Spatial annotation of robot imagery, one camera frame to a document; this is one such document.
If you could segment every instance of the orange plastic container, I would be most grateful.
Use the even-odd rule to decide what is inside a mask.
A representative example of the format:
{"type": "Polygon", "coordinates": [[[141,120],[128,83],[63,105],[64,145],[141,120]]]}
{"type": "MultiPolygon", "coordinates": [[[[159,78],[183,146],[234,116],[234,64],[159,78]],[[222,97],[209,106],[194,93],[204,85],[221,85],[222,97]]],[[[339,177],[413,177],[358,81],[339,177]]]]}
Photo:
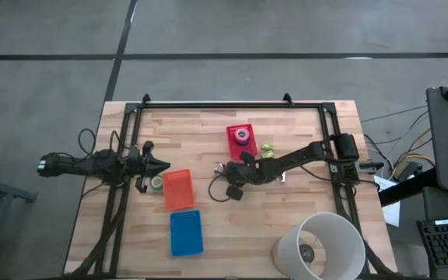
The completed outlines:
{"type": "Polygon", "coordinates": [[[167,211],[194,206],[190,170],[179,170],[163,174],[163,199],[165,200],[165,209],[167,211]]]}

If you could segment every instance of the blue tray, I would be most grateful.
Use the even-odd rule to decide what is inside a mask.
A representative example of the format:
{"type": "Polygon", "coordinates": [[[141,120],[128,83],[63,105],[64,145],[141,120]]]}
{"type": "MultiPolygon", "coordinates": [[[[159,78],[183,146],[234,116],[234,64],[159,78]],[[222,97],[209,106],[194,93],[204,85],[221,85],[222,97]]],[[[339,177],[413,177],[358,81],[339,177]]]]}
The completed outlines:
{"type": "Polygon", "coordinates": [[[198,210],[170,214],[170,253],[173,257],[203,253],[203,234],[198,210]]]}

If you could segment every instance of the concrete floor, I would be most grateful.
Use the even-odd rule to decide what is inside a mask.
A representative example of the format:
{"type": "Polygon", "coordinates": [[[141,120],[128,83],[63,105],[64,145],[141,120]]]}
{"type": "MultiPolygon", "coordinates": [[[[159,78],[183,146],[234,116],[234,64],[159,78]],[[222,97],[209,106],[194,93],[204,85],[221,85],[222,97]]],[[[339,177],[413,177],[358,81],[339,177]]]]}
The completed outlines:
{"type": "MultiPolygon", "coordinates": [[[[115,54],[129,2],[1,0],[0,54],[115,54]]],[[[139,0],[132,24],[130,54],[448,52],[442,0],[139,0]]],[[[51,151],[81,154],[77,133],[96,129],[113,64],[0,61],[0,181],[40,194],[34,205],[13,205],[0,241],[0,278],[60,275],[84,179],[41,178],[37,161],[51,151]]],[[[113,100],[144,93],[153,100],[278,100],[290,93],[296,100],[356,100],[364,120],[424,105],[430,86],[448,86],[448,59],[124,61],[113,100]]],[[[364,132],[377,142],[396,138],[422,112],[365,122],[364,132]]],[[[390,157],[428,126],[423,121],[390,157]]],[[[431,145],[419,152],[432,156],[431,145]]],[[[419,198],[402,208],[419,209],[419,198]]],[[[400,229],[389,227],[406,275],[425,267],[422,253],[412,253],[420,249],[408,246],[418,243],[416,219],[403,215],[400,229]]]]}

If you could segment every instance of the wooden tabletop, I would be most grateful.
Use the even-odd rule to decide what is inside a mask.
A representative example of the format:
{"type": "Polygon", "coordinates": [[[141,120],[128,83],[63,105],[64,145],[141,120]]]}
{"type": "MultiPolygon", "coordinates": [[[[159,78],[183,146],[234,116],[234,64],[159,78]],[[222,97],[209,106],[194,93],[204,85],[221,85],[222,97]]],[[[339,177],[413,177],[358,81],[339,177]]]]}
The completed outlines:
{"type": "MultiPolygon", "coordinates": [[[[355,102],[334,102],[341,132],[355,136],[361,160],[366,160],[366,144],[355,102]]],[[[97,149],[108,147],[113,130],[120,132],[124,105],[125,102],[105,103],[97,149]]],[[[138,146],[151,140],[155,143],[153,155],[171,163],[167,171],[191,171],[194,208],[201,212],[205,252],[198,256],[172,258],[169,212],[164,208],[163,193],[149,189],[147,193],[140,194],[133,180],[117,276],[285,277],[272,264],[272,246],[279,237],[310,215],[335,212],[331,183],[294,169],[286,172],[283,184],[275,181],[262,186],[246,185],[241,201],[219,203],[211,200],[208,184],[214,176],[214,168],[219,163],[230,161],[226,126],[234,124],[252,124],[257,145],[274,143],[276,157],[312,141],[322,140],[319,114],[314,109],[143,110],[138,146]]],[[[326,163],[309,163],[306,167],[320,177],[329,177],[326,163]]],[[[361,178],[372,180],[370,175],[361,175],[361,178]]],[[[99,179],[88,179],[84,191],[99,183],[99,179]]],[[[217,198],[224,198],[226,188],[224,179],[219,179],[212,186],[212,193],[217,198]]],[[[107,193],[108,187],[100,187],[83,198],[65,272],[77,268],[99,239],[107,193]]],[[[396,270],[376,188],[372,184],[358,185],[356,203],[364,238],[382,261],[396,270]]],[[[322,271],[325,261],[322,244],[311,241],[315,241],[317,256],[313,270],[322,271]]],[[[105,268],[109,263],[110,255],[107,253],[105,268]]]]}

